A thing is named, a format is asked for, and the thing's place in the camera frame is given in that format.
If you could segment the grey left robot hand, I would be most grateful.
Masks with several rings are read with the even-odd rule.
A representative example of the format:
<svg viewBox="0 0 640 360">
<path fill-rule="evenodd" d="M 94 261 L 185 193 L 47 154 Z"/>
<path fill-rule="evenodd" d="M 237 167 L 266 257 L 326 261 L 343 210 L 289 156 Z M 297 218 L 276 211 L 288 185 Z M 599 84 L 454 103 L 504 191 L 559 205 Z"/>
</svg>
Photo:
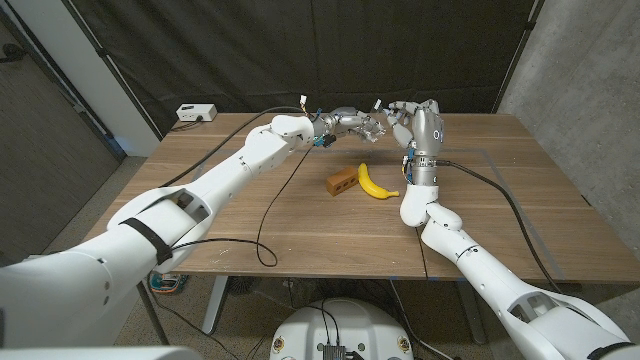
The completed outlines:
<svg viewBox="0 0 640 360">
<path fill-rule="evenodd" d="M 354 135 L 362 142 L 375 143 L 385 134 L 384 126 L 367 113 L 354 107 L 340 107 L 311 118 L 314 128 L 313 145 L 330 147 L 338 138 Z"/>
</svg>

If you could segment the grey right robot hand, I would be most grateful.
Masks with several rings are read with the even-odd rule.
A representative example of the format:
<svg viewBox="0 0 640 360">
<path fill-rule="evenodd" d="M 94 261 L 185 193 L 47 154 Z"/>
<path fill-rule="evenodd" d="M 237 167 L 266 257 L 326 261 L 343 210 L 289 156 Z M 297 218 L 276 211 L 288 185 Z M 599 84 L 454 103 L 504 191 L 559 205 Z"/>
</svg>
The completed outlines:
<svg viewBox="0 0 640 360">
<path fill-rule="evenodd" d="M 396 142 L 409 151 L 409 182 L 435 185 L 435 159 L 444 141 L 444 121 L 438 102 L 433 99 L 422 103 L 395 101 L 389 104 L 386 114 Z"/>
</svg>

